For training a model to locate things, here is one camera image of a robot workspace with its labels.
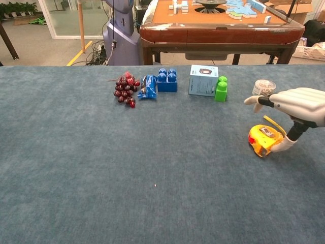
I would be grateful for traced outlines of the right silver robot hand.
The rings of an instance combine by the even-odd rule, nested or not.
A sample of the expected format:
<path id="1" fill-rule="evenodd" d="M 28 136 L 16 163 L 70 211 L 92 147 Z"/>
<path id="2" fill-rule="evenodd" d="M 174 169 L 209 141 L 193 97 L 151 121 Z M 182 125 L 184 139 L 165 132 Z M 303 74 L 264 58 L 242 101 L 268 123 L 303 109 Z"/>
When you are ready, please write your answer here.
<path id="1" fill-rule="evenodd" d="M 293 120 L 294 125 L 282 141 L 271 146 L 273 153 L 288 150 L 308 128 L 324 127 L 324 91 L 321 90 L 298 87 L 269 96 L 253 95 L 245 99 L 244 104 L 253 104 L 255 113 L 269 106 Z"/>

